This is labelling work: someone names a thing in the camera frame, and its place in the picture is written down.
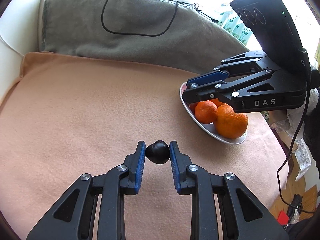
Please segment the floral white plate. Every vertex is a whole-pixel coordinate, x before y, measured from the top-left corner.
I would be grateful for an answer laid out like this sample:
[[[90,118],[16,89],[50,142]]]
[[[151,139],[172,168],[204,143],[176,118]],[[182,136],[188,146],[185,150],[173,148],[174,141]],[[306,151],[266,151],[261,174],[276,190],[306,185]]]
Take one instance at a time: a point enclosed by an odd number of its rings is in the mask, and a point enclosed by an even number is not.
[[[240,144],[242,144],[246,140],[247,131],[245,131],[244,134],[242,136],[240,136],[239,138],[229,139],[229,138],[225,138],[225,137],[221,136],[219,133],[217,133],[217,131],[215,129],[215,126],[214,126],[214,124],[212,122],[210,124],[203,124],[203,123],[200,123],[195,118],[195,115],[191,111],[191,108],[189,107],[189,105],[182,99],[182,94],[187,88],[186,84],[187,84],[186,82],[182,83],[180,88],[179,88],[180,100],[181,100],[181,103],[182,103],[184,109],[187,111],[187,113],[193,119],[193,121],[197,124],[197,126],[199,126],[200,129],[202,129],[208,135],[210,135],[211,137],[213,137],[214,139],[216,139],[216,140],[218,140],[220,142],[223,142],[223,143],[229,144],[229,145],[240,145]]]

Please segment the small tangerine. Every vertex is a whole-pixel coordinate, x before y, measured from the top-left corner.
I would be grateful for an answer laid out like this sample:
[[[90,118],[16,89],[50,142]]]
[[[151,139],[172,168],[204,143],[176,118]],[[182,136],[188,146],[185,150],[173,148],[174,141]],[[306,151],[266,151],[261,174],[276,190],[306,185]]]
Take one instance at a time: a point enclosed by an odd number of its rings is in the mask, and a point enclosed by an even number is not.
[[[195,118],[202,124],[210,124],[217,119],[217,106],[210,100],[201,101],[194,111]]]

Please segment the large mandarin orange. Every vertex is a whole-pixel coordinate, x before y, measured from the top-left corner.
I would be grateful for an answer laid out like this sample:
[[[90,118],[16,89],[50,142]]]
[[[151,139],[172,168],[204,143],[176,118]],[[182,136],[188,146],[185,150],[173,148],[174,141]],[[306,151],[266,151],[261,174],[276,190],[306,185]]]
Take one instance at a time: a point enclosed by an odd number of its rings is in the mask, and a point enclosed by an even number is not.
[[[248,117],[244,113],[235,113],[231,106],[223,104],[217,108],[214,126],[219,135],[227,139],[237,139],[247,130]]]

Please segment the dark chestnut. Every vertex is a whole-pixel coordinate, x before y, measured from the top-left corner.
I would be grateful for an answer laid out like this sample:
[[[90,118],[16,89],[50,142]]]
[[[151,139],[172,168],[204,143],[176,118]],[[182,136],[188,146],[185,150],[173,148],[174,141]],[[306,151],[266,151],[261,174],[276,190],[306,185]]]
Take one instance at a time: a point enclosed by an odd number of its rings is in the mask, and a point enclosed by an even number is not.
[[[169,146],[163,140],[157,140],[146,148],[145,156],[151,162],[162,165],[170,158]]]

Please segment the red cherry tomato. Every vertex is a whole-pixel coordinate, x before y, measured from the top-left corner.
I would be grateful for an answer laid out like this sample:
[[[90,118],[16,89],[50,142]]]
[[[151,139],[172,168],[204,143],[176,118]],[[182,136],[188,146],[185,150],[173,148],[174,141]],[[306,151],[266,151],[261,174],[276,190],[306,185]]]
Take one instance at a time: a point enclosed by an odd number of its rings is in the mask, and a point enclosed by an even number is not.
[[[196,108],[197,105],[198,105],[197,102],[189,104],[189,108],[192,111],[192,113],[195,113],[195,108]]]

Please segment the grey cushion backrest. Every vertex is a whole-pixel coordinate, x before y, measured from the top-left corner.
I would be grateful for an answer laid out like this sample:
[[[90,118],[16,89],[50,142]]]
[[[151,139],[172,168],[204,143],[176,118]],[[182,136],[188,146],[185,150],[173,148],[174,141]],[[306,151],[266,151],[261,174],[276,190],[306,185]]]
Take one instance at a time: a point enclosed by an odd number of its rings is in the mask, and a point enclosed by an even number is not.
[[[40,49],[197,74],[247,51],[192,7],[167,0],[45,0]]]

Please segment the peach blanket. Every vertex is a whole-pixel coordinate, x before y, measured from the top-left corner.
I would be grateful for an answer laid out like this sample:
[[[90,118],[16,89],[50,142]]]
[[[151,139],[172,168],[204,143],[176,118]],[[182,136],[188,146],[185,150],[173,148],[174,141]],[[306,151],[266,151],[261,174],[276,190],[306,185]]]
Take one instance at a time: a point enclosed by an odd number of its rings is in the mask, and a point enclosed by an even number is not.
[[[260,113],[247,138],[227,145],[184,109],[193,73],[140,63],[29,53],[1,107],[1,212],[21,239],[83,173],[108,172],[142,140],[177,141],[213,174],[233,172],[266,206],[278,196],[285,154]]]

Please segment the teal refill pouch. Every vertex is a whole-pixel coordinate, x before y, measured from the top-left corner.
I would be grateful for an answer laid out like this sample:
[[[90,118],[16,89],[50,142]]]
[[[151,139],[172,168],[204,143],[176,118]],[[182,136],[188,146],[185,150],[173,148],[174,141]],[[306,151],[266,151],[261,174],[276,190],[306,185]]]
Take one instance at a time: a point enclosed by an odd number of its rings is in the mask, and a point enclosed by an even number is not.
[[[252,35],[252,31],[250,28],[244,28],[241,32],[241,34],[239,35],[238,40],[244,45],[246,46],[248,44],[249,38]]]
[[[239,38],[245,25],[243,23],[239,23],[235,26],[235,28],[232,31],[232,35],[236,38]]]
[[[219,14],[219,17],[218,17],[218,25],[219,26],[223,26],[225,24],[225,22],[227,21],[227,19],[229,18],[230,14],[232,14],[233,12],[232,11],[224,11],[224,12],[221,12]]]
[[[233,18],[229,18],[225,25],[223,26],[223,28],[228,31],[229,33],[232,33],[233,30],[235,29],[237,23],[239,21],[239,18],[238,17],[233,17]]]

